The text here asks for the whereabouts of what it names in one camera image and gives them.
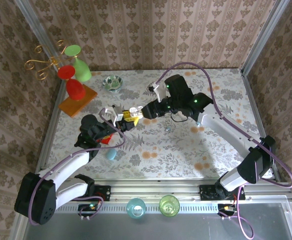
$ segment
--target gray floor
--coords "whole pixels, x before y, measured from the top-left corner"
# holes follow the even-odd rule
[[[282,207],[278,203],[243,204],[255,240],[290,240]],[[27,240],[244,240],[237,219],[221,220],[216,214],[146,214],[135,220],[127,214],[103,213],[91,221],[76,214],[55,214],[43,226],[27,228]]]

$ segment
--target orange wooden stand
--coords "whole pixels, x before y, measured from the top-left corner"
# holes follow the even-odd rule
[[[59,108],[64,111],[70,117],[74,117],[78,112],[80,112],[92,99],[97,96],[97,92],[93,91],[91,88],[83,85],[86,90],[86,95],[83,99],[75,101],[68,97],[64,100]]]

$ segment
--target floral patterned tablecloth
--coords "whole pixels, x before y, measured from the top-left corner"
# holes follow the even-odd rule
[[[238,69],[208,69],[219,107],[248,130],[258,133],[255,118]],[[80,148],[73,147],[80,133],[81,119],[87,114],[98,115],[103,106],[113,104],[129,109],[145,106],[156,97],[146,86],[157,80],[163,70],[104,71],[93,72],[85,84],[98,93],[74,118],[60,113],[48,165],[62,160]],[[200,70],[176,69],[167,76],[184,76],[193,93],[203,92],[210,96],[209,85]],[[102,80],[109,75],[123,79],[118,93],[109,93],[102,86]],[[236,167],[242,160],[236,150],[219,135],[207,127],[197,127],[195,121],[174,122],[170,115],[157,119],[141,119],[137,126],[125,133],[127,143],[117,149],[114,160],[106,158],[106,152],[98,155],[76,173],[94,179],[131,178],[218,178]],[[109,145],[120,142],[115,134]]]

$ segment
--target patterned wall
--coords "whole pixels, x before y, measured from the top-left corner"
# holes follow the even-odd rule
[[[265,130],[275,136],[278,156],[292,170],[292,0],[248,79]]]
[[[82,46],[92,70],[149,70],[240,67],[274,0],[30,2],[49,37]]]
[[[0,0],[0,240],[9,236],[21,180],[36,167],[60,83],[25,70],[38,44],[15,3]]]

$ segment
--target red object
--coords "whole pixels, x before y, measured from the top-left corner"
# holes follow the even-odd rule
[[[111,138],[112,138],[112,134],[110,136],[106,136],[103,139],[101,139],[101,143],[102,144],[108,144],[110,142]]]
[[[69,79],[66,85],[67,93],[72,100],[81,100],[86,95],[86,90],[82,84],[75,79]]]
[[[58,77],[60,77],[61,79],[70,79],[75,75],[75,73],[76,70],[73,66],[66,65],[59,68]]]

